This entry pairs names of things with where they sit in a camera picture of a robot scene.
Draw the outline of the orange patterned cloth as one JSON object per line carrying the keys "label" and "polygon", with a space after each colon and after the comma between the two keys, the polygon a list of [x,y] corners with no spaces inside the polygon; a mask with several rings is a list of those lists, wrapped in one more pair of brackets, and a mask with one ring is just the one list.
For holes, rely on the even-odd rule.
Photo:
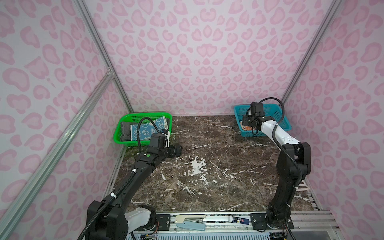
{"label": "orange patterned cloth", "polygon": [[250,126],[243,126],[241,125],[241,128],[243,131],[255,131],[255,128],[254,127],[250,127]]}

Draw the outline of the blue patterned cloth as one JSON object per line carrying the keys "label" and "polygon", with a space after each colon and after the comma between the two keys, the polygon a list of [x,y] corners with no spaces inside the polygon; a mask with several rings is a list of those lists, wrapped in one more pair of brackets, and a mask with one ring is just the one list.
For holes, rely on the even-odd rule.
{"label": "blue patterned cloth", "polygon": [[131,141],[137,141],[137,131],[139,130],[139,137],[141,141],[150,140],[152,134],[158,133],[155,126],[159,131],[161,130],[168,130],[168,122],[167,118],[161,117],[153,120],[155,124],[153,124],[151,121],[144,120],[138,128],[138,124],[131,125],[131,134],[132,139]]}

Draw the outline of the grey towel gold emblem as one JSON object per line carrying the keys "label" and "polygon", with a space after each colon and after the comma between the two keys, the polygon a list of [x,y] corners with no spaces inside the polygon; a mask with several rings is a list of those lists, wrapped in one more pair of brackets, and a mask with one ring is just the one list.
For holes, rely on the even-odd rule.
{"label": "grey towel gold emblem", "polygon": [[129,142],[132,139],[131,134],[131,125],[134,125],[135,123],[131,122],[120,122],[120,128],[121,128],[121,136],[120,141],[121,142]]}

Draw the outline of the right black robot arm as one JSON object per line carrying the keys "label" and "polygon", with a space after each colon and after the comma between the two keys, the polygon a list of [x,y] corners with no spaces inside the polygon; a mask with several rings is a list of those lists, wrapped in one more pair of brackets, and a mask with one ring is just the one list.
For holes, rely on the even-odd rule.
{"label": "right black robot arm", "polygon": [[[282,110],[282,116],[277,121],[266,116],[264,102],[277,101]],[[251,127],[252,131],[262,132],[269,137],[280,150],[277,160],[278,186],[274,197],[268,204],[265,216],[265,228],[288,231],[292,239],[295,239],[289,226],[291,217],[291,205],[299,189],[300,183],[311,172],[311,146],[300,142],[281,128],[280,124],[285,117],[285,107],[281,100],[269,97],[259,102],[252,102],[246,114],[243,115],[242,124]]]}

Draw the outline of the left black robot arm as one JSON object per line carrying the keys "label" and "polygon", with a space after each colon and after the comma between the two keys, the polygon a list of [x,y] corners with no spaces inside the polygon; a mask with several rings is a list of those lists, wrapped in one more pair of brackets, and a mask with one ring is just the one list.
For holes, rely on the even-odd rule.
{"label": "left black robot arm", "polygon": [[156,167],[165,159],[182,154],[180,144],[170,144],[168,130],[155,130],[145,152],[142,151],[140,137],[137,137],[139,154],[123,181],[102,201],[90,204],[87,223],[78,237],[80,240],[124,240],[140,227],[148,229],[155,226],[156,210],[152,207],[138,207],[126,214],[133,196]]}

